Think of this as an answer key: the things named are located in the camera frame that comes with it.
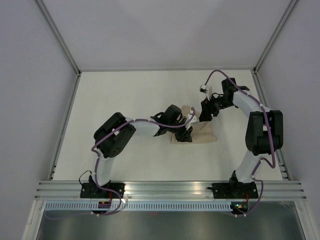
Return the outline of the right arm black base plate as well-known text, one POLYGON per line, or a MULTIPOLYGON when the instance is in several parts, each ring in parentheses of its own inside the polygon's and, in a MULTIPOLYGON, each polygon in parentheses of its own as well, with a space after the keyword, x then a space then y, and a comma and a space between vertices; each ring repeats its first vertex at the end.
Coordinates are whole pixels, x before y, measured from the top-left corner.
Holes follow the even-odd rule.
POLYGON ((239 183, 231 185, 229 183, 213 183, 207 188, 213 193, 214 199, 258 199, 257 185, 254 182, 239 183))

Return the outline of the beige cloth napkin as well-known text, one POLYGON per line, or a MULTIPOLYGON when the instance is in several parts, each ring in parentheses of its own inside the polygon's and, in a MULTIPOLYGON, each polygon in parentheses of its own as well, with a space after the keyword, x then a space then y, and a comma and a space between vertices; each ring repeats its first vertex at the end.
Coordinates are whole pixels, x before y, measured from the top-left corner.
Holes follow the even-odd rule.
MULTIPOLYGON (((192 109, 188 105, 183 105, 180 107, 182 111, 182 115, 184 117, 187 116, 187 114, 190 113, 190 110, 192 109)), ((200 116, 200 113, 198 111, 195 111, 196 115, 200 116)), ((193 130, 191 132, 192 142, 178 142, 174 135, 171 133, 171 144, 206 144, 206 143, 213 143, 217 141, 217 137, 213 130, 213 125, 211 122, 198 122, 191 125, 193 130)))

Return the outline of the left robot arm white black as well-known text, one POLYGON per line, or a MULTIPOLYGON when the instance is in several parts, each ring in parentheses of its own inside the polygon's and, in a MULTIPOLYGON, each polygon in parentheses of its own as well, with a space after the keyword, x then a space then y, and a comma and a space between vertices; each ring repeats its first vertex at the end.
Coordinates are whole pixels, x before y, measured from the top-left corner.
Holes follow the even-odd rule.
POLYGON ((97 155, 97 160, 88 181, 81 185, 80 198, 121 199, 125 184, 111 181, 111 169, 115 158, 129 141, 137 136, 158 137, 170 132, 178 142, 191 143, 191 124, 196 121, 194 108, 184 116, 182 110, 173 104, 149 118, 128 118, 120 112, 114 113, 93 135, 91 151, 97 155))

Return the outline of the aluminium frame post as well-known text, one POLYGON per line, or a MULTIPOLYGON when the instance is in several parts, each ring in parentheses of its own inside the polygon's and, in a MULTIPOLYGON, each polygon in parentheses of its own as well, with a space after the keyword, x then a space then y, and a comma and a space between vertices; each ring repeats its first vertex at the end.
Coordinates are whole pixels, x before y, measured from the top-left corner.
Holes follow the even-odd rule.
POLYGON ((299 0, 290 0, 287 7, 285 8, 283 14, 281 15, 280 20, 278 21, 274 31, 272 32, 266 46, 264 47, 260 57, 258 58, 255 66, 252 69, 252 72, 256 75, 258 71, 261 69, 263 63, 265 62, 267 56, 269 55, 272 47, 276 43, 278 37, 280 36, 281 32, 283 31, 285 25, 287 24, 289 18, 291 17, 292 13, 294 12, 296 6, 298 5, 299 0))
POLYGON ((57 25, 55 24, 54 19, 52 18, 45 2, 43 0, 34 0, 35 5, 37 6, 38 10, 40 11, 42 17, 44 18, 46 24, 48 25, 50 31, 52 32, 55 40, 57 41, 59 47, 61 48, 66 60, 68 61, 69 65, 75 72, 77 76, 81 74, 81 70, 79 69, 76 61, 74 60, 66 42, 63 39, 57 25))

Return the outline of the aluminium mounting rail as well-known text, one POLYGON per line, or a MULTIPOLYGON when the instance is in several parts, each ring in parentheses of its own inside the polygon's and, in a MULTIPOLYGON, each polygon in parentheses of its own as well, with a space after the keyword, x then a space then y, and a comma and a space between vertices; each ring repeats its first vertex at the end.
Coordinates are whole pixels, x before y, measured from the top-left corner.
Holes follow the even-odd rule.
MULTIPOLYGON (((133 201, 209 201, 214 194, 210 181, 125 181, 124 198, 133 201)), ((40 181, 35 200, 79 200, 82 186, 78 181, 40 181)), ((299 181, 265 181, 262 201, 305 201, 299 181)))

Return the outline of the right aluminium frame post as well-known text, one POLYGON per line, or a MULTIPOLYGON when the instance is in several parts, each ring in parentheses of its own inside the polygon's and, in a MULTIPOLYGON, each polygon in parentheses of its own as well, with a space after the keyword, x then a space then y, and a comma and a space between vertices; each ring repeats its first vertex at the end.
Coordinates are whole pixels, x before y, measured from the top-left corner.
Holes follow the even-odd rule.
POLYGON ((280 20, 278 21, 274 31, 272 32, 266 46, 264 47, 260 57, 258 58, 255 66, 252 69, 252 72, 256 75, 258 71, 261 69, 263 63, 265 62, 267 56, 269 55, 272 47, 276 43, 278 37, 280 36, 281 32, 283 31, 285 25, 287 24, 289 18, 291 17, 292 13, 294 12, 296 6, 298 5, 299 0, 290 0, 287 7, 285 8, 283 14, 281 15, 280 20))

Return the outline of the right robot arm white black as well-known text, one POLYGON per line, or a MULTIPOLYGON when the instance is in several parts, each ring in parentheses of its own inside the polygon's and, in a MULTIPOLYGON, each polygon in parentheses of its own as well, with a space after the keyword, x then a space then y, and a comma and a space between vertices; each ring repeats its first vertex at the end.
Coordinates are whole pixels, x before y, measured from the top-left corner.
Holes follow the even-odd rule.
POLYGON ((255 174, 265 161, 276 167, 275 151, 284 143, 283 113, 260 103, 247 86, 238 86, 234 78, 221 82, 222 94, 214 96, 211 86, 203 84, 199 90, 206 94, 201 102, 200 122, 212 121, 221 110, 230 107, 240 109, 248 118, 245 132, 247 151, 227 183, 213 183, 209 190, 215 199, 258 198, 255 174))

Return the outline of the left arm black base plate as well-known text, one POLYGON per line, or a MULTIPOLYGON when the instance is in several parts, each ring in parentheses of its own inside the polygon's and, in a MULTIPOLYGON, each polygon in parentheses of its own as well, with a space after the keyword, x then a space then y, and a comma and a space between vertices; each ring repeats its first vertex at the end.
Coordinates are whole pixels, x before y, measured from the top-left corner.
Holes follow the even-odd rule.
MULTIPOLYGON (((125 193, 125 184, 120 182, 111 182, 107 183, 102 186, 103 188, 108 188, 117 192, 120 197, 122 198, 125 193)), ((119 196, 113 192, 102 190, 93 183, 83 183, 80 191, 80 198, 81 199, 119 199, 119 196)))

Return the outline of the left aluminium frame post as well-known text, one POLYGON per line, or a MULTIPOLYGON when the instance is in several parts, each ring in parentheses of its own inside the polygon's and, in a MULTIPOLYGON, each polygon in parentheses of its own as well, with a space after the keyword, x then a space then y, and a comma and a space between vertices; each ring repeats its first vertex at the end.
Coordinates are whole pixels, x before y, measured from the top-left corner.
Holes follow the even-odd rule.
POLYGON ((35 5, 37 6, 38 10, 40 11, 42 17, 44 18, 46 24, 48 25, 50 31, 52 32, 55 40, 57 41, 59 47, 61 48, 66 60, 68 61, 69 65, 75 72, 77 76, 81 74, 81 70, 79 69, 76 61, 74 60, 66 42, 63 39, 57 25, 55 24, 54 19, 52 18, 45 2, 43 0, 34 0, 35 5))

